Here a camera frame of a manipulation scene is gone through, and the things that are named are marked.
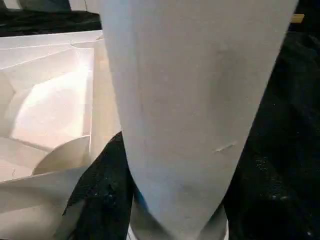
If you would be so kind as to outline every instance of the black fabric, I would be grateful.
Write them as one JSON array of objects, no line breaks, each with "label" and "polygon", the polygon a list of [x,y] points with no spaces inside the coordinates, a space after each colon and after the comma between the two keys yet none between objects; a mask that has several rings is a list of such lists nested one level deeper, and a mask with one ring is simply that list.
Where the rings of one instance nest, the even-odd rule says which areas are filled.
[{"label": "black fabric", "polygon": [[0,11],[2,10],[6,10],[7,7],[6,7],[6,4],[5,4],[5,1],[4,0],[0,0]]},{"label": "black fabric", "polygon": [[69,0],[18,0],[23,10],[40,12],[71,12]]},{"label": "black fabric", "polygon": [[134,182],[122,133],[113,137],[81,176],[68,200],[68,208],[85,200],[74,240],[125,240],[130,222]]},{"label": "black fabric", "polygon": [[301,23],[292,23],[289,26],[290,32],[312,33],[319,36],[320,29],[320,1],[319,0],[299,0],[296,7],[296,14],[304,14]]},{"label": "black fabric", "polygon": [[224,198],[231,240],[320,239],[320,41],[289,32]]},{"label": "black fabric", "polygon": [[0,37],[101,30],[100,16],[86,11],[0,9]]}]

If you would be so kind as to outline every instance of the small scratch mark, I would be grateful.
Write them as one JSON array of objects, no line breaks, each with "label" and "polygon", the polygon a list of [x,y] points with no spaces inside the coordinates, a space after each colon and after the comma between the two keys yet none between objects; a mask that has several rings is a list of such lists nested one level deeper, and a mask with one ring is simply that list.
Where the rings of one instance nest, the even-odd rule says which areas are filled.
[{"label": "small scratch mark", "polygon": [[225,146],[222,146],[222,147],[219,147],[219,148],[216,148],[215,150],[213,150],[213,153],[221,153],[227,149],[230,149],[232,148],[233,146],[237,145],[237,142],[236,141],[233,141]]}]

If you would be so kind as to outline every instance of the black surface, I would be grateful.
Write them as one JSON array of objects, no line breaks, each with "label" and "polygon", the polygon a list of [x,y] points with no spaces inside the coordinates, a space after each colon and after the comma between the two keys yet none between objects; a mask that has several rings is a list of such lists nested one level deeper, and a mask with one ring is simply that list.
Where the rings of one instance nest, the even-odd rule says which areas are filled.
[{"label": "black surface", "polygon": [[23,10],[41,12],[71,12],[69,0],[18,0]]},{"label": "black surface", "polygon": [[0,37],[101,30],[100,16],[86,11],[0,10]]},{"label": "black surface", "polygon": [[290,32],[304,32],[319,36],[320,30],[320,1],[299,0],[295,10],[296,14],[304,14],[302,23],[292,23],[289,26]]},{"label": "black surface", "polygon": [[7,7],[6,7],[4,0],[0,0],[0,11],[5,10],[5,9],[7,9]]},{"label": "black surface", "polygon": [[68,208],[85,200],[74,240],[125,240],[134,183],[121,132],[113,137],[76,184]]},{"label": "black surface", "polygon": [[320,41],[290,32],[224,198],[231,240],[320,239]]}]

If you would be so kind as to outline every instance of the white curved panel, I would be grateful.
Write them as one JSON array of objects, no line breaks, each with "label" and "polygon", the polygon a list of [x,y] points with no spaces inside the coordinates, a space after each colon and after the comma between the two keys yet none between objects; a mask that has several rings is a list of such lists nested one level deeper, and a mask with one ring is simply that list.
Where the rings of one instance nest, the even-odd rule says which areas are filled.
[{"label": "white curved panel", "polygon": [[0,239],[51,240],[87,167],[0,182]]},{"label": "white curved panel", "polygon": [[40,59],[52,54],[57,54],[71,48],[70,44],[60,44],[0,49],[0,69]]},{"label": "white curved panel", "polygon": [[89,166],[89,142],[88,135],[58,146],[34,167],[32,175]]},{"label": "white curved panel", "polygon": [[1,72],[10,81],[14,90],[19,92],[76,71],[78,66],[77,55],[73,49],[70,49],[4,68]]},{"label": "white curved panel", "polygon": [[69,72],[17,93],[7,110],[10,137],[48,149],[88,132],[85,124],[88,71]]},{"label": "white curved panel", "polygon": [[0,137],[0,182],[30,176],[47,154],[46,151]]}]

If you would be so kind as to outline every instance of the white paper tube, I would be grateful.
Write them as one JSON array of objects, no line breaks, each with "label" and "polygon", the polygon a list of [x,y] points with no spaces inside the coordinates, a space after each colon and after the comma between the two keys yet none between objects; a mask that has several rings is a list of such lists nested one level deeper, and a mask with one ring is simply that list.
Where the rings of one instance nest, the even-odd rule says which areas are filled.
[{"label": "white paper tube", "polygon": [[131,173],[155,219],[195,239],[230,184],[296,0],[103,2]]}]

